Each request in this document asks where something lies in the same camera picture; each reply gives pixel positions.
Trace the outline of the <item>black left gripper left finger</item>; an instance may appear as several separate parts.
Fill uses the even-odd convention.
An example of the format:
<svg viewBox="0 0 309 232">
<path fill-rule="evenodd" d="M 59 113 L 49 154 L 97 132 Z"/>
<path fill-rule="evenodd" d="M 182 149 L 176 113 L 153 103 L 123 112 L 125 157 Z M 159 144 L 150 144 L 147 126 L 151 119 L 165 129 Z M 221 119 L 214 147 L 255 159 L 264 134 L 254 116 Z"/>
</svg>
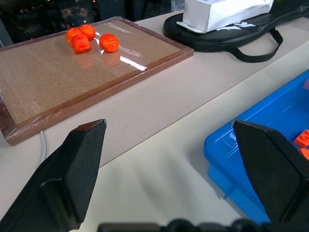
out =
<svg viewBox="0 0 309 232">
<path fill-rule="evenodd" d="M 69 232 L 84 222 L 101 159 L 106 120 L 78 126 L 39 165 L 0 221 L 2 232 Z"/>
</svg>

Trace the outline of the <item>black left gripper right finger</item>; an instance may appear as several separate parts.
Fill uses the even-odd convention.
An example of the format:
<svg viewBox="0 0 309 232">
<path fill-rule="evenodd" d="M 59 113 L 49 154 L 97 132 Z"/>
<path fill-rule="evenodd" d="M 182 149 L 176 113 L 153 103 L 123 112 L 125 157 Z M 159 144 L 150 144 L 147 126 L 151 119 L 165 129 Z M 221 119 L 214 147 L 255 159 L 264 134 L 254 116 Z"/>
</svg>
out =
<svg viewBox="0 0 309 232">
<path fill-rule="evenodd" d="M 308 222 L 309 161 L 279 131 L 235 120 L 247 177 L 272 222 Z"/>
</svg>

